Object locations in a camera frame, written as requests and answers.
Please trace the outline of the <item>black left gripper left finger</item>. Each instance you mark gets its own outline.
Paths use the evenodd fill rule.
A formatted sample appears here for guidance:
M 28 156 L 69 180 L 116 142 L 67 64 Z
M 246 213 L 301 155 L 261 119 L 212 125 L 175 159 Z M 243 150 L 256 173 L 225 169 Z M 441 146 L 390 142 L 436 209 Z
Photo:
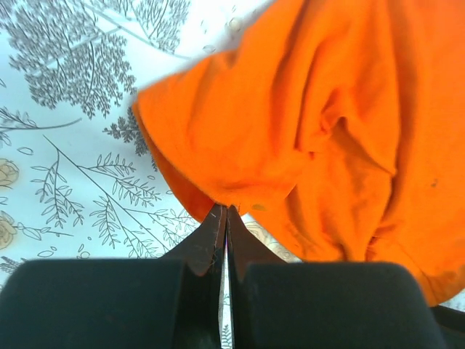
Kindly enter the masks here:
M 31 260 L 1 291 L 3 348 L 219 348 L 227 210 L 157 259 Z

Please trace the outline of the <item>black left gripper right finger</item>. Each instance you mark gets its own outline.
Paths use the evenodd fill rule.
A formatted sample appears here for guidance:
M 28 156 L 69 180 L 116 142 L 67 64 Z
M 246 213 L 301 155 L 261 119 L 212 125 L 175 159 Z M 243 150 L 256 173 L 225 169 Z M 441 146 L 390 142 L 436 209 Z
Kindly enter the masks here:
M 412 275 L 390 262 L 293 262 L 227 211 L 236 348 L 445 348 Z

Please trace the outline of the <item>orange t-shirt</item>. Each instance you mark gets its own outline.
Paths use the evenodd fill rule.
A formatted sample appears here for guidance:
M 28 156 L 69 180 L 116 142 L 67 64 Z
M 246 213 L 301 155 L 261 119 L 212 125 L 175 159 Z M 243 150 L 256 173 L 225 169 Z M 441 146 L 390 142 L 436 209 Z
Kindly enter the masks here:
M 301 260 L 394 262 L 464 288 L 464 3 L 276 1 L 237 49 L 142 90 L 163 177 Z

